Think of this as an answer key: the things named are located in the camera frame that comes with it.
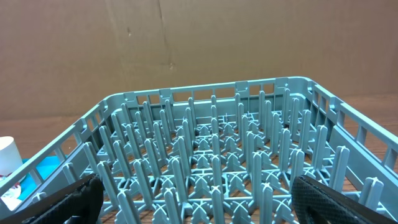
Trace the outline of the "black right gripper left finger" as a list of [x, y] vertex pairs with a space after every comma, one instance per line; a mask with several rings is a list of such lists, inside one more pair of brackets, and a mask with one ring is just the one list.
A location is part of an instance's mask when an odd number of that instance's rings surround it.
[[96, 223], [104, 199], [99, 175], [90, 174], [31, 206], [3, 218], [1, 223]]

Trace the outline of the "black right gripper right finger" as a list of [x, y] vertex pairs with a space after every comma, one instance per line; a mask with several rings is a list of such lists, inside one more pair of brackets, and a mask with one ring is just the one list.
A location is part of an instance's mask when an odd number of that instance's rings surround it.
[[292, 185], [292, 204], [299, 223], [378, 224], [395, 223], [376, 211], [307, 176]]

